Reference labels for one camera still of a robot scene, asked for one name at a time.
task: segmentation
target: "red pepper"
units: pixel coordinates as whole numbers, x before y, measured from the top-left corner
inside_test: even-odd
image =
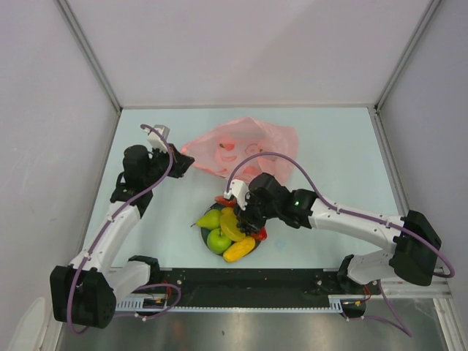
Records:
[[[265,227],[260,229],[260,231],[257,233],[250,234],[250,236],[257,241],[264,241],[268,237]]]
[[[224,199],[222,195],[220,195],[220,196],[216,196],[214,200],[218,204],[223,205],[225,207],[235,207],[235,205],[237,204],[237,200],[235,197],[232,200],[227,200],[227,199]]]

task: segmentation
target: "white wall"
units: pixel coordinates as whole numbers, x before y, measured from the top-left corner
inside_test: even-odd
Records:
[[[70,261],[117,116],[52,0],[0,5],[0,350]]]
[[[455,265],[450,287],[468,326],[468,1],[442,4],[382,118],[409,204]]]
[[[430,0],[69,0],[124,107],[373,104]]]

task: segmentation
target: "metallic floor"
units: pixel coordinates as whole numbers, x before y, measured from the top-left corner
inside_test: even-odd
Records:
[[[432,300],[393,303],[412,339],[390,325],[337,314],[179,312],[145,323],[118,318],[83,336],[64,328],[57,350],[447,350]],[[366,314],[392,317],[381,300],[370,301]]]

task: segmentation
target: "pink cloth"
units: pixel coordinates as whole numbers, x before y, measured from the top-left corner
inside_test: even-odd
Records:
[[[194,167],[228,178],[240,161],[262,151],[274,151],[295,159],[298,155],[298,135],[293,127],[243,117],[214,127],[201,137],[185,144],[182,154],[195,158]],[[234,178],[246,183],[261,174],[270,173],[285,184],[293,165],[275,156],[253,159]]]

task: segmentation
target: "white table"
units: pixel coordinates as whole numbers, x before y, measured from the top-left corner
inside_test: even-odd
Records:
[[[178,150],[217,124],[251,116],[291,125],[299,136],[298,162],[322,193],[363,210],[396,214],[397,208],[366,108],[225,108],[124,110],[110,150],[102,183],[86,234],[92,238],[109,206],[117,175],[123,170],[125,148],[150,147],[140,124],[164,124]],[[366,254],[377,247],[324,230],[292,229],[277,219],[268,221],[268,239],[236,263],[212,254],[200,230],[190,227],[221,195],[226,180],[193,167],[182,179],[165,179],[155,190],[140,223],[125,240],[113,266],[121,267],[135,254],[159,259],[166,268],[338,268],[348,254]],[[294,170],[289,189],[309,185]]]

